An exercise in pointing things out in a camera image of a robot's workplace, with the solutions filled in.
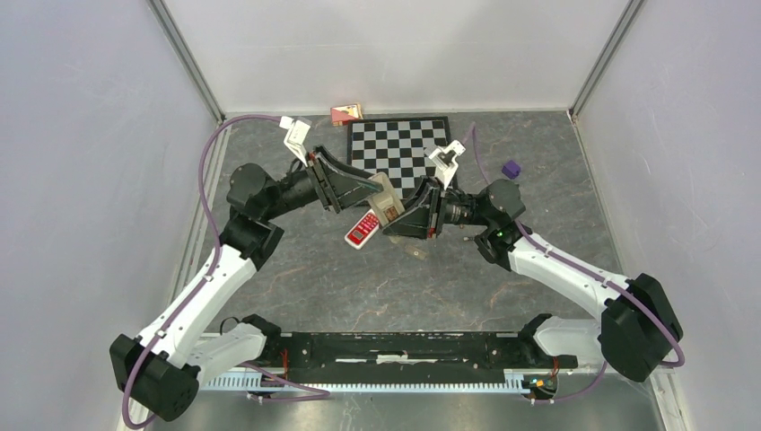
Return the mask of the beige remote control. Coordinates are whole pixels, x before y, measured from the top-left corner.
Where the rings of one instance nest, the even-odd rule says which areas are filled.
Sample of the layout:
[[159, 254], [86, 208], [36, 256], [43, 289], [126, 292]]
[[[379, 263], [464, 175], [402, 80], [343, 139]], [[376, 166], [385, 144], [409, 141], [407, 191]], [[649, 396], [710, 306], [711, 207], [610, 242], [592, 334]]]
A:
[[369, 197], [367, 202], [380, 225], [386, 226], [399, 218], [405, 212], [405, 207], [385, 172], [375, 173], [370, 180], [379, 183], [381, 191]]

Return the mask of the beige battery cover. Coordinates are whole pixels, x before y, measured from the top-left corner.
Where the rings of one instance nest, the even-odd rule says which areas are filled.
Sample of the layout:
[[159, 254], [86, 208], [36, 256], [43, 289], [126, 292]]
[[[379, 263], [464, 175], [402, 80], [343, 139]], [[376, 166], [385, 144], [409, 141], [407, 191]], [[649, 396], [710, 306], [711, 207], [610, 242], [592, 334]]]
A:
[[406, 245], [405, 253], [419, 260], [425, 260], [427, 258], [427, 252], [414, 245]]

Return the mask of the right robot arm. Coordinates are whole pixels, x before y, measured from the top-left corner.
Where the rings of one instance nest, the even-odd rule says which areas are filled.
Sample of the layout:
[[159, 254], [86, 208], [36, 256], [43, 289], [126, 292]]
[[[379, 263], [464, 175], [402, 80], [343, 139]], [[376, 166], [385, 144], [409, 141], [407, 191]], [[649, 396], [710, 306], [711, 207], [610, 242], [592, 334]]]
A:
[[624, 377], [642, 382], [659, 366], [686, 363], [684, 331], [662, 283], [646, 273], [627, 277], [595, 267], [543, 239], [520, 221], [526, 207], [511, 180], [495, 180], [471, 194], [446, 191], [438, 180], [424, 178], [403, 206], [384, 234], [429, 240], [446, 224], [483, 227], [473, 240], [485, 261], [584, 309], [599, 323], [603, 359]]

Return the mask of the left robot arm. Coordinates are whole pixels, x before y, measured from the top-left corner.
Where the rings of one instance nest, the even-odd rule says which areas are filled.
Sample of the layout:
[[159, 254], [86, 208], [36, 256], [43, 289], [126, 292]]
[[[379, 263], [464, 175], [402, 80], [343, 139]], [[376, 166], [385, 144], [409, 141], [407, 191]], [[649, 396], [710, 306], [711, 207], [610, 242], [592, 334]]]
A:
[[272, 365], [281, 340], [252, 323], [207, 342], [199, 339], [232, 295], [251, 280], [283, 237], [273, 219], [319, 201], [340, 212], [385, 191], [388, 176], [338, 161], [323, 146], [307, 154], [304, 168], [275, 180], [260, 165], [246, 163], [230, 177], [228, 222], [198, 273], [160, 315], [134, 337], [118, 336], [109, 348], [123, 391], [123, 420], [140, 429], [154, 419], [172, 421], [199, 389], [233, 367], [255, 360]]

